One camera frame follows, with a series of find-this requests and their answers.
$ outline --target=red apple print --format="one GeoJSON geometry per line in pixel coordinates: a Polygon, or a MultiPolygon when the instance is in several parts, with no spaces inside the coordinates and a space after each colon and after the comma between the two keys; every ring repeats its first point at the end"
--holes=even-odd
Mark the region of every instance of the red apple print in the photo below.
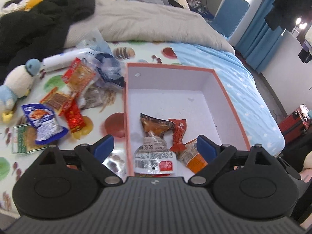
{"type": "Polygon", "coordinates": [[[164,48],[162,51],[163,55],[169,59],[177,59],[176,54],[174,53],[174,51],[172,50],[171,47],[166,47],[164,48]]]}

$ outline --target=snack package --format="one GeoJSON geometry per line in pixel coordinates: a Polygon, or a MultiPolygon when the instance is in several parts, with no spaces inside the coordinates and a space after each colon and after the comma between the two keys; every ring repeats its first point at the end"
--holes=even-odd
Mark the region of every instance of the snack package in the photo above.
{"type": "Polygon", "coordinates": [[[177,159],[194,173],[207,165],[205,159],[197,151],[196,142],[197,138],[185,144],[186,150],[177,152],[177,159]]]}
{"type": "Polygon", "coordinates": [[[83,91],[95,75],[96,73],[81,59],[76,58],[62,76],[62,80],[73,93],[77,94],[83,91]]]}
{"type": "Polygon", "coordinates": [[[177,157],[167,148],[163,139],[166,131],[174,129],[174,123],[140,114],[141,123],[145,132],[143,145],[140,146],[134,157],[134,171],[136,176],[165,176],[176,171],[177,157]]]}
{"type": "Polygon", "coordinates": [[[54,110],[59,116],[63,115],[64,112],[71,106],[71,102],[76,96],[72,93],[68,87],[62,87],[59,90],[58,87],[54,87],[43,99],[40,100],[41,104],[54,110]]]}
{"type": "Polygon", "coordinates": [[[185,145],[182,143],[183,136],[186,131],[186,119],[169,119],[175,124],[173,141],[174,144],[170,148],[173,152],[183,151],[186,149],[185,145]]]}
{"type": "Polygon", "coordinates": [[[78,132],[86,126],[75,100],[71,103],[71,107],[65,111],[64,116],[72,133],[78,132]]]}
{"type": "Polygon", "coordinates": [[[13,127],[12,153],[27,154],[45,149],[47,145],[37,145],[36,138],[37,130],[29,123],[13,127]]]}
{"type": "Polygon", "coordinates": [[[103,105],[105,100],[105,89],[91,85],[77,100],[80,109],[94,108],[103,105]]]}
{"type": "Polygon", "coordinates": [[[145,114],[140,114],[141,123],[145,136],[157,136],[163,139],[163,134],[174,130],[175,124],[168,120],[156,119],[145,114]]]}
{"type": "Polygon", "coordinates": [[[36,144],[49,144],[67,134],[68,129],[57,123],[54,112],[45,105],[28,104],[21,107],[30,124],[37,129],[36,144]]]}

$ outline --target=plastic bag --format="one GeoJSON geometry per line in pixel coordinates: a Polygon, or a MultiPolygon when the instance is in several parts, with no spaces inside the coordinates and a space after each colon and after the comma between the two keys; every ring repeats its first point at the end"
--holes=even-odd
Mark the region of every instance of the plastic bag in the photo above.
{"type": "Polygon", "coordinates": [[[177,159],[184,163],[192,172],[198,173],[207,162],[197,151],[197,138],[185,144],[186,150],[177,152],[177,159]]]}
{"type": "Polygon", "coordinates": [[[143,145],[134,156],[134,171],[136,176],[165,176],[176,171],[177,157],[167,148],[163,134],[174,129],[174,123],[140,114],[145,132],[143,145]]]}
{"type": "Polygon", "coordinates": [[[90,32],[90,34],[88,34],[84,40],[80,41],[76,45],[76,48],[90,48],[95,51],[113,55],[107,42],[103,39],[101,33],[99,32],[99,29],[94,29],[92,32],[90,32]]]}
{"type": "Polygon", "coordinates": [[[96,71],[95,86],[113,90],[124,87],[124,77],[122,76],[124,64],[111,54],[102,52],[86,53],[82,60],[87,66],[96,71]]]}

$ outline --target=black jacket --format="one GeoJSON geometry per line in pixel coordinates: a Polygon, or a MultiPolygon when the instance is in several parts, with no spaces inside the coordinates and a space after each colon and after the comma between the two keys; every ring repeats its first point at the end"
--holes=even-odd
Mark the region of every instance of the black jacket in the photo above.
{"type": "Polygon", "coordinates": [[[27,60],[59,54],[69,27],[94,13],[95,0],[43,0],[30,11],[0,20],[0,63],[7,72],[27,60]]]}
{"type": "Polygon", "coordinates": [[[273,9],[265,17],[268,26],[275,30],[278,26],[292,31],[299,17],[308,15],[312,0],[274,0],[273,9]]]}

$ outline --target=blue snack package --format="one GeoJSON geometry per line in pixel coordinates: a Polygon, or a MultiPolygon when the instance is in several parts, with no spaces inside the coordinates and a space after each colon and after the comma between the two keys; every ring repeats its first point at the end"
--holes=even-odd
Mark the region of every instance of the blue snack package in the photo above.
{"type": "Polygon", "coordinates": [[[30,124],[37,129],[36,144],[49,144],[68,133],[68,129],[57,123],[52,109],[42,104],[22,105],[23,112],[30,124]]]}

